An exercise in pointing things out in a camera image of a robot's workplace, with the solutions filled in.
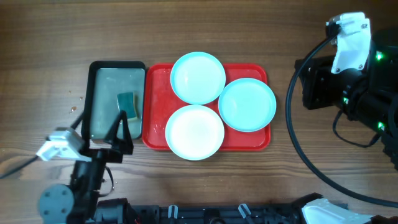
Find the green yellow sponge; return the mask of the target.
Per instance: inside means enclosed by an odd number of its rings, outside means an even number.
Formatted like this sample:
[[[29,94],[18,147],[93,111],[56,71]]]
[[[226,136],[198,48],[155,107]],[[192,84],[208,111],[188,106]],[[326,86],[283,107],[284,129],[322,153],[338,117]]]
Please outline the green yellow sponge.
[[[119,111],[125,111],[127,119],[136,119],[135,96],[133,92],[120,93],[117,95]]]

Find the light blue top plate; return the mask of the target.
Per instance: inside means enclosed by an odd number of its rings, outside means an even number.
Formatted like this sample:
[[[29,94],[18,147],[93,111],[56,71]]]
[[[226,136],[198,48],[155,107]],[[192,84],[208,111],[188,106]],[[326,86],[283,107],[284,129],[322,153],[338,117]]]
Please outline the light blue top plate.
[[[170,85],[178,98],[191,105],[216,100],[226,85],[221,62],[206,52],[190,52],[172,66]]]

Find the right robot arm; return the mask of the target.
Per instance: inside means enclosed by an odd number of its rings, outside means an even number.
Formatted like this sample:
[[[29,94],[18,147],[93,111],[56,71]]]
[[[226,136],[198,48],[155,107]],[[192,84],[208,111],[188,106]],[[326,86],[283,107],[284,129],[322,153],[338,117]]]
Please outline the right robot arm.
[[[364,69],[350,68],[333,74],[333,56],[295,61],[303,86],[303,105],[308,110],[339,108],[350,121],[359,121],[376,132],[384,153],[397,164],[397,28],[372,35]]]

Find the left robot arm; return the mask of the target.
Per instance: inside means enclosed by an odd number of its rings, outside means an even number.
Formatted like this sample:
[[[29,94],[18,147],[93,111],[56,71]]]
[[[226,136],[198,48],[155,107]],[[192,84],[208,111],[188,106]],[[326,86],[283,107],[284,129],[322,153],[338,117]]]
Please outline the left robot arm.
[[[127,124],[127,113],[120,111],[105,136],[109,149],[90,149],[90,141],[77,134],[81,115],[69,128],[58,128],[48,137],[37,155],[43,161],[58,156],[75,161],[70,183],[45,189],[38,209],[44,223],[85,223],[95,215],[104,172],[111,174],[107,163],[121,163],[134,149]]]

